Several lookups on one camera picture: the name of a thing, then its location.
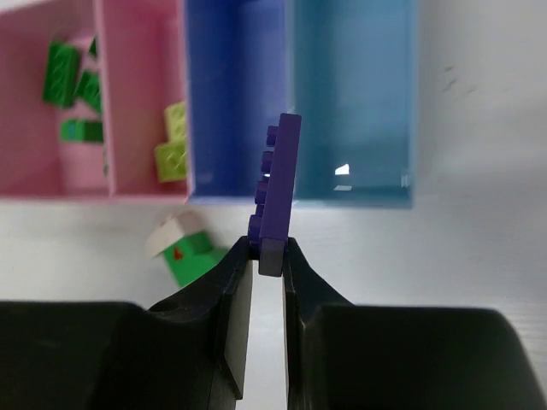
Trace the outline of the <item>green long lego plate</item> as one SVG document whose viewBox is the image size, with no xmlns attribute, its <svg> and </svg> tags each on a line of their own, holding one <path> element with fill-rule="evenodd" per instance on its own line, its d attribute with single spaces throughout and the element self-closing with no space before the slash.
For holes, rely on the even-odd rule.
<svg viewBox="0 0 547 410">
<path fill-rule="evenodd" d="M 45 102 L 59 108 L 74 105 L 80 60 L 81 53 L 73 45 L 56 40 L 50 42 L 42 92 Z"/>
</svg>

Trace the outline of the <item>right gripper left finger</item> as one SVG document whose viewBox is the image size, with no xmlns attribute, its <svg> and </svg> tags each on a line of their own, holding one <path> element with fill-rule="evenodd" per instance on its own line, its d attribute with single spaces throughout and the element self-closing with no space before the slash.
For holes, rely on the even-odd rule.
<svg viewBox="0 0 547 410">
<path fill-rule="evenodd" d="M 233 409 L 244 392 L 250 243 L 142 308 L 130 302 L 1 304 L 4 409 Z"/>
</svg>

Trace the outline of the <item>small green slope lego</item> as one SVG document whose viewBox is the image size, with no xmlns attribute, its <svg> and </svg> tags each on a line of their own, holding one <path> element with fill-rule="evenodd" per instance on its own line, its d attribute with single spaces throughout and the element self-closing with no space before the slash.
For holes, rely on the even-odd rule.
<svg viewBox="0 0 547 410">
<path fill-rule="evenodd" d="M 61 123 L 60 136 L 66 142 L 102 144 L 103 123 L 88 119 L 65 120 Z"/>
</svg>

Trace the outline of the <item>green square lego brick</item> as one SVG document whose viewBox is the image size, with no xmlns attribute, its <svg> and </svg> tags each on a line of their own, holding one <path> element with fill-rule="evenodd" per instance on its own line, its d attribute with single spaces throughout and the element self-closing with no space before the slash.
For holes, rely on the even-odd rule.
<svg viewBox="0 0 547 410">
<path fill-rule="evenodd" d="M 84 101 L 95 112 L 102 113 L 99 75 L 84 70 L 75 90 L 75 96 Z"/>
</svg>

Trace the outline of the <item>green on yellow lego stack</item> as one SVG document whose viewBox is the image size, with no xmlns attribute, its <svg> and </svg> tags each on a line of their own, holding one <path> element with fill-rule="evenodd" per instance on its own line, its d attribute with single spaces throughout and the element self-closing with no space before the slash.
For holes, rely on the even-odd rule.
<svg viewBox="0 0 547 410">
<path fill-rule="evenodd" d="M 158 144 L 154 149 L 156 174 L 160 183 L 186 178 L 186 146 L 184 141 Z"/>
</svg>

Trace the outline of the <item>lime lego brick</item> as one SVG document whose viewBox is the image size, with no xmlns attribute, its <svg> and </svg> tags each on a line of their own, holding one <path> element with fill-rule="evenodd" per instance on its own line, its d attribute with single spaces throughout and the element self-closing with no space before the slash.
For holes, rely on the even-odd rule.
<svg viewBox="0 0 547 410">
<path fill-rule="evenodd" d="M 166 134 L 170 143 L 184 141 L 187 134 L 186 105 L 177 102 L 164 109 Z"/>
</svg>

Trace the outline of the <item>purple lego plate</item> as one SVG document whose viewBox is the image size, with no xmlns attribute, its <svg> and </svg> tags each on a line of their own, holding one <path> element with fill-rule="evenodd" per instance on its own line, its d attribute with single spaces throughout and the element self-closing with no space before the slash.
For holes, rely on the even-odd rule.
<svg viewBox="0 0 547 410">
<path fill-rule="evenodd" d="M 247 237 L 259 261 L 259 273 L 279 277 L 288 242 L 302 117 L 283 113 L 267 130 L 262 152 L 261 179 L 255 193 L 256 211 Z"/>
</svg>

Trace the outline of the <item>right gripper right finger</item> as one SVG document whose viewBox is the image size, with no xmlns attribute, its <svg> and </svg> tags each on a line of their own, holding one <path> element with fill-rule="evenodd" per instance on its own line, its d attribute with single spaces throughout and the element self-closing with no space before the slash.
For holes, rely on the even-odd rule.
<svg viewBox="0 0 547 410">
<path fill-rule="evenodd" d="M 283 262 L 290 409 L 543 409 L 514 327 L 476 307 L 349 302 L 297 241 Z"/>
</svg>

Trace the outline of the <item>green slope lego with white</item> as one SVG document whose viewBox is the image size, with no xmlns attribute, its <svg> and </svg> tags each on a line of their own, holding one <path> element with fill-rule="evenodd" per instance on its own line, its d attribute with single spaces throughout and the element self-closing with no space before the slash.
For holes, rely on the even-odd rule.
<svg viewBox="0 0 547 410">
<path fill-rule="evenodd" d="M 180 288 L 216 267 L 227 251 L 213 244 L 203 219 L 189 209 L 170 214 L 145 245 L 148 258 L 161 256 L 165 260 Z"/>
</svg>

